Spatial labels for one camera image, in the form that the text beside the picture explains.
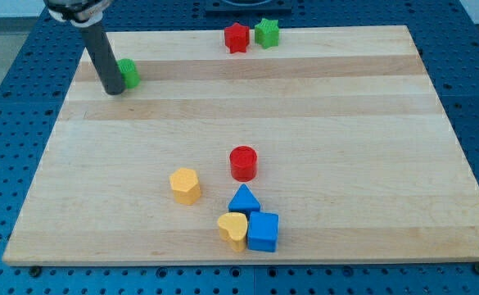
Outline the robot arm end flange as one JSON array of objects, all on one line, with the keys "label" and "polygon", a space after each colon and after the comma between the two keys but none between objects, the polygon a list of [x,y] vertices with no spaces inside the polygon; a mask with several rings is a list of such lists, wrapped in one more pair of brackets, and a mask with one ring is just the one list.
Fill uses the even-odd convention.
[{"label": "robot arm end flange", "polygon": [[70,22],[77,28],[87,28],[102,20],[103,12],[113,0],[44,0],[54,20]]}]

